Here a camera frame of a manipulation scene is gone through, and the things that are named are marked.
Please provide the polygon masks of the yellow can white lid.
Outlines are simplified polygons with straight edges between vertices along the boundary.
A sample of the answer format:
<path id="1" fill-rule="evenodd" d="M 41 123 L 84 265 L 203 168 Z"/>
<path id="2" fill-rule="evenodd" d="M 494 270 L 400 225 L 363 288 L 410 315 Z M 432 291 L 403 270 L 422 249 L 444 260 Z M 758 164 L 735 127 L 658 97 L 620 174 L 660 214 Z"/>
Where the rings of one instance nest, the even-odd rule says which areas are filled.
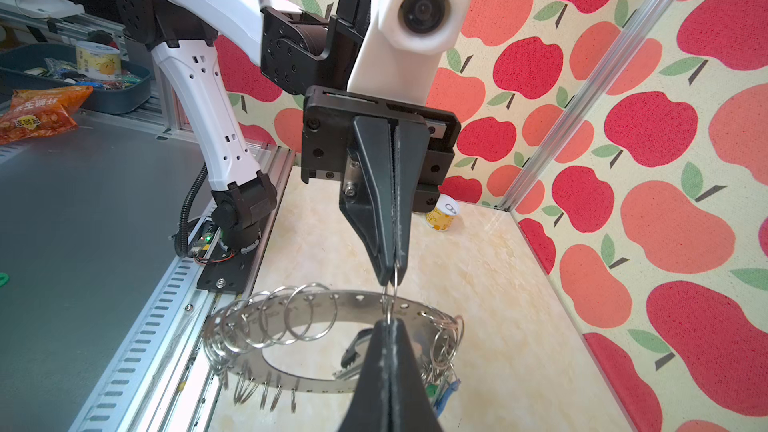
<path id="1" fill-rule="evenodd" d="M 459 203 L 447 194 L 441 194 L 434 209 L 425 215 L 426 223 L 436 231 L 447 231 L 460 214 Z"/>

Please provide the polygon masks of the key with blue tag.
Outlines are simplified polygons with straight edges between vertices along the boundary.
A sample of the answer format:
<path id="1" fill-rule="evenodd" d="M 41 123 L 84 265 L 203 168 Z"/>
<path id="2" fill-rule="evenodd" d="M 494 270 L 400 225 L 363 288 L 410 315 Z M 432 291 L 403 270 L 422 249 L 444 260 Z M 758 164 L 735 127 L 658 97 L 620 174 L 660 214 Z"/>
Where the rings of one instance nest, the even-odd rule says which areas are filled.
<path id="1" fill-rule="evenodd" d="M 444 412 L 451 396 L 459 390 L 460 386 L 461 380 L 453 378 L 443 379 L 439 384 L 429 384 L 426 387 L 427 397 L 437 417 Z"/>

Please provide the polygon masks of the metal disc with key rings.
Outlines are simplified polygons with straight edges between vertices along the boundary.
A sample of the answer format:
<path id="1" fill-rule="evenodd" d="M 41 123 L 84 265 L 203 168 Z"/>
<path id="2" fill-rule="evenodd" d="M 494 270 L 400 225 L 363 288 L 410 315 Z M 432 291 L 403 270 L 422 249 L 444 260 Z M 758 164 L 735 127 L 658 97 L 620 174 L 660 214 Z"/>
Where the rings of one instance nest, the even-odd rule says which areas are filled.
<path id="1" fill-rule="evenodd" d="M 320 283 L 255 292 L 207 318 L 202 348 L 237 405 L 256 397 L 274 409 L 284 394 L 349 394 L 365 356 L 348 370 L 341 357 L 358 332 L 384 317 L 385 300 L 379 292 Z M 392 313 L 405 323 L 425 388 L 458 378 L 453 360 L 463 340 L 462 317 L 402 297 Z"/>

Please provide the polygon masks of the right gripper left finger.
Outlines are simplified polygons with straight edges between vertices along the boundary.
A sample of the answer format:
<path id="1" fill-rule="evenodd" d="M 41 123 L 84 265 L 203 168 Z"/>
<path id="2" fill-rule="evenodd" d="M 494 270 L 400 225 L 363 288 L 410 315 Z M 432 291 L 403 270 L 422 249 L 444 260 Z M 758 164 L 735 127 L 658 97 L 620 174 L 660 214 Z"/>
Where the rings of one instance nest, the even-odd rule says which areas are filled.
<path id="1" fill-rule="evenodd" d="M 378 321 L 339 432 L 384 432 L 391 425 L 391 327 Z"/>

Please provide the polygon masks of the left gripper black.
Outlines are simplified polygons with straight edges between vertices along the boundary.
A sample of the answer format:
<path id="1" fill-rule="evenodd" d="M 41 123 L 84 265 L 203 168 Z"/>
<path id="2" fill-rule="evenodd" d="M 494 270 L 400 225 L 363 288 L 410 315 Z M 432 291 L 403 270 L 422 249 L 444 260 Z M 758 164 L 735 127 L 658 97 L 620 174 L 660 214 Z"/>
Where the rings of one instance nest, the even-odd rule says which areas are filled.
<path id="1" fill-rule="evenodd" d="M 412 210 L 435 208 L 460 129 L 451 112 L 317 85 L 307 90 L 301 179 L 340 183 L 339 208 L 379 285 L 394 271 L 404 278 Z"/>

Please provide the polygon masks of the dark tray with items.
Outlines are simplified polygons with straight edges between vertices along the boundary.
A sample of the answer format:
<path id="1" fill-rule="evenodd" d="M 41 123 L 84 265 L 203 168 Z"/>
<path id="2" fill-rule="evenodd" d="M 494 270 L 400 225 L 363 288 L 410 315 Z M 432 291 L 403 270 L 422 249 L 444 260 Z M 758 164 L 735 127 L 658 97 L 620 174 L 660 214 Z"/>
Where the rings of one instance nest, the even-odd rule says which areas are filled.
<path id="1" fill-rule="evenodd" d="M 122 115 L 150 99 L 151 73 L 144 67 L 124 62 L 112 79 L 91 78 L 78 71 L 76 49 L 57 43 L 36 43 L 1 54 L 1 91 L 47 90 L 68 86 L 91 86 L 84 102 L 90 111 Z"/>

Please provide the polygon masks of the front aluminium rail frame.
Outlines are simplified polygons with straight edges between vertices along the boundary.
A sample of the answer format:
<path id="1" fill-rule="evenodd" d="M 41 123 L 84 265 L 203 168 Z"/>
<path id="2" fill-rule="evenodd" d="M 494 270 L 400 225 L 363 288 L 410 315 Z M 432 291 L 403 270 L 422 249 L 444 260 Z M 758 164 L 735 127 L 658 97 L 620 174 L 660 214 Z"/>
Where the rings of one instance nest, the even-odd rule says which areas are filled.
<path id="1" fill-rule="evenodd" d="M 174 251 L 203 157 L 194 135 L 83 112 L 78 128 L 1 149 L 1 427 L 115 430 L 199 267 Z"/>

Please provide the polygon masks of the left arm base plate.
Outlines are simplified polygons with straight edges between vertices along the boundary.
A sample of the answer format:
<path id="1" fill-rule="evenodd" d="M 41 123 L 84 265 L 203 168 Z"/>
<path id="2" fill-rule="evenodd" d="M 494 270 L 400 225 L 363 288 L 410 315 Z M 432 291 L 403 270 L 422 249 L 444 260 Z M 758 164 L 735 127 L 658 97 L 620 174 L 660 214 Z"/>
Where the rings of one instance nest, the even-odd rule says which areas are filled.
<path id="1" fill-rule="evenodd" d="M 206 219 L 190 248 L 191 258 L 200 267 L 195 288 L 212 293 L 243 293 L 265 244 L 258 239 L 242 250 L 229 248 L 221 241 L 220 228 Z"/>

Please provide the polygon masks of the orange snack bag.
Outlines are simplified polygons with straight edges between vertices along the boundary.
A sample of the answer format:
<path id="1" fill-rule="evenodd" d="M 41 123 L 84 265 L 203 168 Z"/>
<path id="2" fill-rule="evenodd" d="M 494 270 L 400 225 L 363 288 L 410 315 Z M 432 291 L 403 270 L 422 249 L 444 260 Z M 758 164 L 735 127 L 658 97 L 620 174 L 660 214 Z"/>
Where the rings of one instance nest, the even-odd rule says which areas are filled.
<path id="1" fill-rule="evenodd" d="M 47 138 L 74 131 L 73 115 L 93 93 L 92 86 L 15 90 L 10 110 L 1 116 L 1 144 Z"/>

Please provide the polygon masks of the silver key with black tag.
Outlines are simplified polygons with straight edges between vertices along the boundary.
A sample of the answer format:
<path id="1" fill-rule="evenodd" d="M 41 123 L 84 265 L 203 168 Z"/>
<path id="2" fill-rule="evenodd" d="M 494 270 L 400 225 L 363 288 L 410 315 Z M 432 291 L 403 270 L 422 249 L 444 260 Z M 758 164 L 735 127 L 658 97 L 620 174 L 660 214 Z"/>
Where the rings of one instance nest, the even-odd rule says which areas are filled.
<path id="1" fill-rule="evenodd" d="M 372 328 L 363 329 L 356 334 L 341 357 L 340 365 L 343 370 L 350 369 L 364 358 L 372 334 Z"/>

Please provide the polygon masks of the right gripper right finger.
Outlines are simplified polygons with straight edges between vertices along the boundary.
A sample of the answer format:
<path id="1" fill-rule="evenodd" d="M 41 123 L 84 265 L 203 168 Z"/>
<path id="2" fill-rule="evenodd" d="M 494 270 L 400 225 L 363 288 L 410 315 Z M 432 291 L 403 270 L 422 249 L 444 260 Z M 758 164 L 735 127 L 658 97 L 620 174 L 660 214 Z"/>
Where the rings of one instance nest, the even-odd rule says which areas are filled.
<path id="1" fill-rule="evenodd" d="M 401 319 L 389 324 L 389 430 L 442 431 Z"/>

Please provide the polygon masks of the right aluminium corner post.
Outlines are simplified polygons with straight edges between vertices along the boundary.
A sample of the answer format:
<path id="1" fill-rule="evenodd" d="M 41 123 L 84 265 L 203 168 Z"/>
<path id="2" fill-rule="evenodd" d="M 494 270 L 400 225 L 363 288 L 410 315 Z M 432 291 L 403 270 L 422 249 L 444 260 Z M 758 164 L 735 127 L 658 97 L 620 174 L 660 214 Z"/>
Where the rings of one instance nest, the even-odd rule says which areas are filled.
<path id="1" fill-rule="evenodd" d="M 525 163 L 497 210 L 512 212 L 525 198 L 546 168 L 578 131 L 592 106 L 619 78 L 642 47 L 649 32 L 677 0 L 644 0 L 628 20 L 624 30 L 601 58 L 561 117 Z"/>

